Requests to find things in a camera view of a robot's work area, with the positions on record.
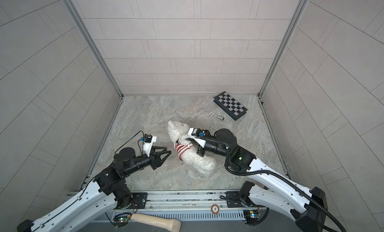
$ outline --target wooden handle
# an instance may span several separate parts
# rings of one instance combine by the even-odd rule
[[[133,214],[131,220],[134,220],[139,223],[153,225],[163,229],[167,229],[170,232],[179,232],[181,222],[176,219],[163,219],[155,216],[150,216],[146,214]]]

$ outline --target plush dog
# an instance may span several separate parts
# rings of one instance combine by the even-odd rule
[[[199,173],[209,174],[216,168],[216,161],[209,156],[200,157],[197,148],[189,141],[189,126],[177,121],[168,121],[168,134],[179,159],[192,165]]]

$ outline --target gray wall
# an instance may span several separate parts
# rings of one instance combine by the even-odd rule
[[[384,228],[384,0],[310,0],[262,99],[293,179]]]
[[[119,96],[60,0],[0,0],[0,224],[78,188]]]
[[[298,1],[73,0],[124,94],[258,93]]]

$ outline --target white fur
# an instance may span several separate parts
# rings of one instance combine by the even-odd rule
[[[168,121],[168,134],[173,143],[180,138],[180,143],[187,145],[190,142],[188,138],[189,126],[187,124],[180,123],[178,121]],[[201,157],[197,153],[195,146],[186,150],[182,155],[181,159],[192,165],[199,173],[210,174],[216,168],[216,161],[214,158],[205,155]]]

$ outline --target black corrugated tube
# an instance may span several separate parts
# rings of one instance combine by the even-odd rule
[[[319,210],[321,210],[325,215],[327,215],[339,227],[341,232],[346,232],[346,230],[344,229],[343,225],[331,213],[329,213],[328,210],[326,210],[322,205],[320,205],[312,197],[307,195],[304,191],[300,190],[299,187],[297,187],[292,182],[287,180],[284,176],[281,176],[278,173],[275,173],[275,172],[272,172],[272,171],[269,171],[269,170],[256,170],[256,171],[243,172],[243,173],[235,172],[235,171],[231,170],[230,168],[228,168],[229,160],[230,160],[230,155],[231,155],[231,150],[229,148],[230,145],[228,143],[226,143],[224,141],[217,140],[217,139],[205,138],[204,136],[199,136],[199,139],[202,139],[202,140],[205,140],[205,141],[208,141],[208,142],[211,142],[211,143],[218,143],[218,144],[225,145],[225,147],[227,148],[227,155],[225,157],[224,167],[231,174],[234,174],[234,175],[237,175],[237,176],[250,176],[250,175],[255,175],[255,174],[268,174],[269,175],[270,174],[270,175],[273,175],[273,176],[281,179],[282,181],[287,183],[289,186],[294,188],[297,192],[299,192],[300,195],[304,196],[307,200],[311,201],[313,203],[313,205],[315,207],[317,207]],[[323,229],[331,231],[331,232],[335,232],[336,231],[336,230],[333,230],[333,229],[331,229],[331,228],[329,228],[329,227],[327,227],[325,225],[323,225]]]

